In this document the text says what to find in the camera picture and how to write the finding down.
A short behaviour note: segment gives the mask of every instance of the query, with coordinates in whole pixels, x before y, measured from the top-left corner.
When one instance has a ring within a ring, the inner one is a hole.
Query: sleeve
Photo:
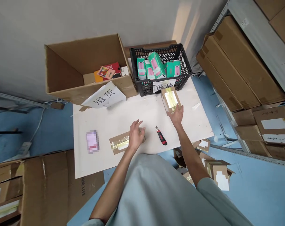
[[[91,219],[82,224],[82,226],[105,226],[105,225],[100,219]]]
[[[211,178],[201,179],[197,185],[197,190],[232,226],[252,226],[251,222],[238,210]]]

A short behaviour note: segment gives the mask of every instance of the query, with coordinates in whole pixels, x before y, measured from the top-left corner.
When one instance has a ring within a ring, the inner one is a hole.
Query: hand
[[[182,105],[181,108],[179,109],[179,105],[177,104],[176,109],[172,114],[169,112],[167,113],[167,115],[170,117],[176,129],[182,126],[181,121],[183,118],[183,111],[184,111],[184,106]]]
[[[143,127],[141,133],[139,133],[139,126],[141,123],[142,121],[137,120],[134,121],[130,126],[130,141],[128,149],[134,151],[134,153],[141,145],[143,138],[145,136],[145,127]]]

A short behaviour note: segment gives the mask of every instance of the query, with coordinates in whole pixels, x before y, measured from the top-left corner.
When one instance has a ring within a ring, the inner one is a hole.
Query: person's right hand
[[[181,106],[181,108],[179,108],[179,105],[177,104],[176,109],[172,114],[169,112],[167,113],[167,115],[170,117],[176,129],[182,126],[181,121],[183,118],[183,111],[184,111],[183,105]]]

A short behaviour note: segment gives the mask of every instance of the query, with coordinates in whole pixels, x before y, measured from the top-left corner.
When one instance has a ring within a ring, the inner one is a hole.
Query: gray wall
[[[191,61],[226,0],[0,0],[0,92],[45,93],[44,44],[119,33],[124,46],[175,39]]]

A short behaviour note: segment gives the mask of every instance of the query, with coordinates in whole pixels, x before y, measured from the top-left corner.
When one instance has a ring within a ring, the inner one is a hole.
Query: shelf rack
[[[210,32],[214,32],[221,23],[222,19],[229,14],[231,14],[237,21],[249,41],[252,43],[285,92],[285,44],[270,26],[269,21],[262,13],[260,8],[253,0],[229,0]],[[237,126],[237,124],[232,116],[232,113],[215,89],[214,91],[220,101],[221,106],[226,112],[226,115],[233,127],[235,134],[237,135],[242,149],[238,150],[213,144],[210,146],[223,151],[285,166],[285,161],[250,153],[245,141],[241,140],[235,131],[235,126]]]

